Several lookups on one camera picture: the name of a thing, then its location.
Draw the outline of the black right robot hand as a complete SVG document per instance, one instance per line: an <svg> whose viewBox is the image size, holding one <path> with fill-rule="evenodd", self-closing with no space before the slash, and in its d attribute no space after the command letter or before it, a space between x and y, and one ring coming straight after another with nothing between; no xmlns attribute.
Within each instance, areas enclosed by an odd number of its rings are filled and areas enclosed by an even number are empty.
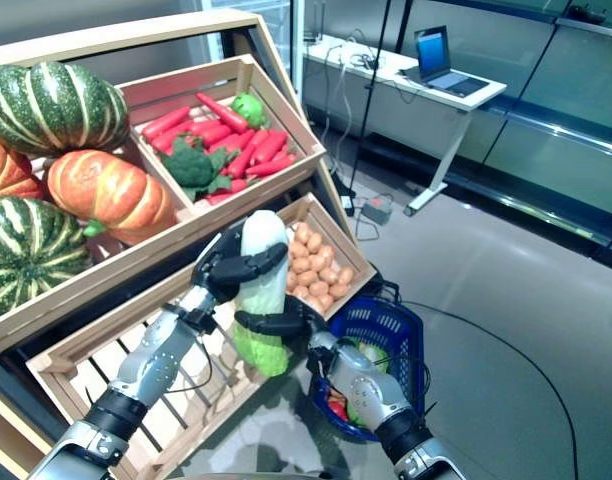
<svg viewBox="0 0 612 480"><path fill-rule="evenodd" d="M279 313L250 313L244 310L235 312L235 320L259 341L293 338L304 335L308 349L327 349L333 351L337 340L331 334L323 316L312 306L299 298L288 295Z"/></svg>

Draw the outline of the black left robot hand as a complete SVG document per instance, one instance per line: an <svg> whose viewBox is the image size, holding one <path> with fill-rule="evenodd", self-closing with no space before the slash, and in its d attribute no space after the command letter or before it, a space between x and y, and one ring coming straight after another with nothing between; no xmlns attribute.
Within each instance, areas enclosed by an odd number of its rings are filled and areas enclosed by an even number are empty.
<svg viewBox="0 0 612 480"><path fill-rule="evenodd" d="M208 292L217 305L235 298L240 285L270 273L287 257L288 247L276 242L260 253L241 254L242 225L216 237L214 245L198 258L191 284Z"/></svg>

